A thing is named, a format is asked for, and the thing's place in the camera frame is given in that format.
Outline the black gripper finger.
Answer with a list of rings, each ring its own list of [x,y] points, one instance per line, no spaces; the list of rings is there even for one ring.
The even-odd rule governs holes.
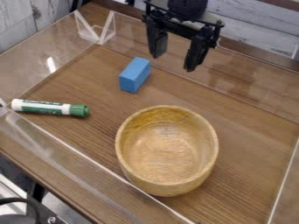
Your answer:
[[[168,33],[156,22],[146,23],[146,40],[152,57],[157,59],[166,50]]]
[[[191,39],[191,47],[187,51],[183,68],[187,72],[192,72],[197,65],[201,64],[209,50],[207,39],[196,35]]]

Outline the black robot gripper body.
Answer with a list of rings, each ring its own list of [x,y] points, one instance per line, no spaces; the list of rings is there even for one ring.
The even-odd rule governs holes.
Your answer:
[[[150,44],[170,32],[191,39],[199,35],[204,44],[215,48],[224,21],[207,12],[208,0],[144,0],[146,37]]]

